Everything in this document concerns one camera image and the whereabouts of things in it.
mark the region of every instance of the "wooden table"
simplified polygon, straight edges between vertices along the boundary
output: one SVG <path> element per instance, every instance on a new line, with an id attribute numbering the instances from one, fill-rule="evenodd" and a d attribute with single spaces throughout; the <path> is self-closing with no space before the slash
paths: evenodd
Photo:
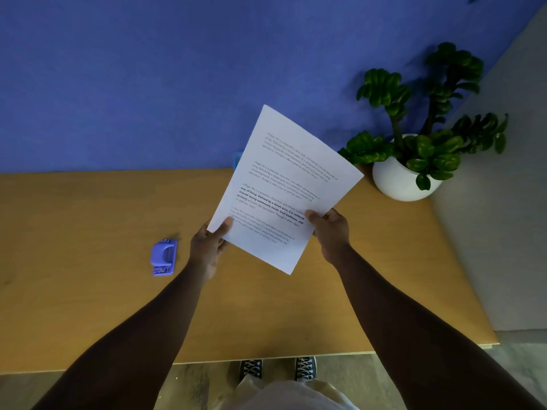
<path id="1" fill-rule="evenodd" d="M 67 368 L 151 300 L 172 279 L 152 276 L 152 246 L 179 238 L 180 270 L 231 173 L 0 175 L 0 373 Z M 390 282 L 476 343 L 497 343 L 429 200 L 394 201 L 366 177 L 337 208 L 354 247 Z M 291 276 L 230 248 L 176 362 L 364 351 L 372 347 L 312 239 Z"/>

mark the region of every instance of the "blue wall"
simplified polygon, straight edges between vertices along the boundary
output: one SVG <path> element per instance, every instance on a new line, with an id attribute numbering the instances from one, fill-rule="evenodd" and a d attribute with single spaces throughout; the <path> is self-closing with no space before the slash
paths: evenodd
<path id="1" fill-rule="evenodd" d="M 0 0 L 0 172 L 229 167 L 264 103 L 336 149 L 389 134 L 363 70 L 443 41 L 489 69 L 544 2 Z"/>

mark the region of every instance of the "gray floor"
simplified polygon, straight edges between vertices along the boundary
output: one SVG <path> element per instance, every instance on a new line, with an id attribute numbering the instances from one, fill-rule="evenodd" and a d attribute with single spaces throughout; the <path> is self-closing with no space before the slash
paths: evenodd
<path id="1" fill-rule="evenodd" d="M 547 345 L 507 343 L 487 352 L 547 405 Z M 215 400 L 229 393 L 236 385 L 237 364 L 219 362 L 173 366 L 155 408 L 213 408 Z M 405 408 L 399 392 L 374 354 L 318 357 L 317 365 L 319 379 L 330 382 L 363 410 Z M 269 382 L 292 379 L 293 371 L 293 361 L 289 359 L 268 360 L 264 363 L 264 379 Z M 51 372 L 0 376 L 0 408 L 31 408 L 60 374 Z"/>

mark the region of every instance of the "sneaker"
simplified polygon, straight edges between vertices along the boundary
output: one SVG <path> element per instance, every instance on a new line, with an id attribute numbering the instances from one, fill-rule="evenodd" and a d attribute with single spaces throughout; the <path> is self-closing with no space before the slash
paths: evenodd
<path id="1" fill-rule="evenodd" d="M 317 362 L 315 357 L 297 357 L 294 365 L 294 379 L 296 381 L 310 381 L 317 378 Z"/>
<path id="2" fill-rule="evenodd" d="M 240 382 L 247 374 L 262 379 L 262 360 L 246 360 L 240 364 Z"/>

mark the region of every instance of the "white paper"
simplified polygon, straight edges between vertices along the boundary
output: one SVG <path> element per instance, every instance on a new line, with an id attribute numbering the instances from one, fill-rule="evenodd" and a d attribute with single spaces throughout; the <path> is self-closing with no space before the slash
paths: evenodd
<path id="1" fill-rule="evenodd" d="M 324 215 L 363 177 L 345 158 L 264 105 L 208 230 L 231 216 L 225 239 L 291 274 Z"/>

